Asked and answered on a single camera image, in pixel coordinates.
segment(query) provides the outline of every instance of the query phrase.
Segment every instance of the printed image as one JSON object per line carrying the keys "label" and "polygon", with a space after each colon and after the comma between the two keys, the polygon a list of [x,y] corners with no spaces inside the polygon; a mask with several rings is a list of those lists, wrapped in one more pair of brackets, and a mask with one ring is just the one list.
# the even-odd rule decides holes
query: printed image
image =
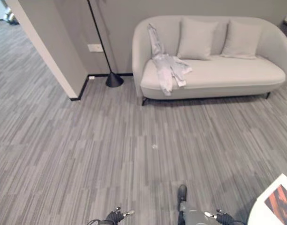
{"label": "printed image", "polygon": [[287,225],[287,190],[282,185],[267,198],[265,204],[284,225]]}

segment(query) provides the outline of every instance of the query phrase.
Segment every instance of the black cone base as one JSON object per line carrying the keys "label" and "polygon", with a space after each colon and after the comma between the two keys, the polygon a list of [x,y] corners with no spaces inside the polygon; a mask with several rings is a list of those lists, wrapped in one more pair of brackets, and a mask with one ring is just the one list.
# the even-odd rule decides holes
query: black cone base
{"label": "black cone base", "polygon": [[117,74],[111,72],[108,75],[108,78],[106,80],[106,85],[110,88],[116,88],[121,86],[124,83],[124,80],[118,76]]}

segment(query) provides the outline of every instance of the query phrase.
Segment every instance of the gray garment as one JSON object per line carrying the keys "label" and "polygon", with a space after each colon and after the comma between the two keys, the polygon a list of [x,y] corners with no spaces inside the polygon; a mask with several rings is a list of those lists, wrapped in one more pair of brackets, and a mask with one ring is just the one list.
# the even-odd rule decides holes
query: gray garment
{"label": "gray garment", "polygon": [[157,30],[149,24],[148,31],[152,46],[152,60],[156,66],[160,87],[166,96],[170,96],[173,89],[173,77],[179,87],[186,85],[184,74],[192,71],[192,68],[175,56],[165,53]]}

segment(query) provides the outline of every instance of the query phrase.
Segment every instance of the sofa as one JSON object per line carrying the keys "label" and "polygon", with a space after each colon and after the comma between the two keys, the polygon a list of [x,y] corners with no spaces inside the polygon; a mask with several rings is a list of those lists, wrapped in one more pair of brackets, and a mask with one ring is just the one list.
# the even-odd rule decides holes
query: sofa
{"label": "sofa", "polygon": [[[184,60],[193,71],[185,75],[187,85],[179,88],[173,80],[171,96],[162,92],[156,67],[151,60],[148,24],[157,27],[166,52],[176,56],[180,41],[182,18],[202,22],[218,22],[213,34],[210,60]],[[220,56],[225,44],[228,23],[262,26],[255,60]],[[272,23],[253,17],[169,15],[148,18],[135,29],[132,45],[132,69],[136,93],[146,99],[187,99],[258,95],[280,87],[287,80],[287,37]]]}

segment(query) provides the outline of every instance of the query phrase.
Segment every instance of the baseboard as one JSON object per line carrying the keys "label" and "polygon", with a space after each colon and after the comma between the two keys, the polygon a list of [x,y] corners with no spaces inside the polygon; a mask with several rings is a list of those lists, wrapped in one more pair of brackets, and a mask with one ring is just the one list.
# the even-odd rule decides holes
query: baseboard
{"label": "baseboard", "polygon": [[82,89],[81,89],[81,91],[80,91],[79,96],[76,97],[76,98],[70,98],[71,101],[80,101],[80,100],[81,100],[82,95],[83,95],[83,92],[84,92],[84,90],[85,90],[85,88],[86,88],[87,82],[88,82],[88,80],[89,80],[89,77],[90,77],[90,75],[87,75],[87,77],[86,77],[86,79],[85,79],[85,82],[84,82],[84,84],[83,84],[83,87],[82,87]]}
{"label": "baseboard", "polygon": [[[117,74],[119,76],[133,76],[133,73],[124,73],[124,74]],[[95,77],[107,77],[108,74],[89,74],[88,76],[95,76]]]}
{"label": "baseboard", "polygon": [[[117,74],[117,75],[119,75],[119,76],[133,76],[133,73],[125,73],[125,74]],[[81,91],[80,91],[79,96],[76,97],[76,98],[70,98],[71,101],[80,101],[80,100],[81,100],[82,95],[83,95],[83,92],[84,92],[84,90],[85,90],[85,88],[86,88],[86,85],[87,85],[87,82],[88,82],[90,76],[94,76],[94,77],[107,77],[108,74],[88,74],[87,77],[86,77],[86,80],[85,80],[85,82],[84,82],[84,84],[83,84],[83,87],[82,87],[82,89],[81,89]]]}

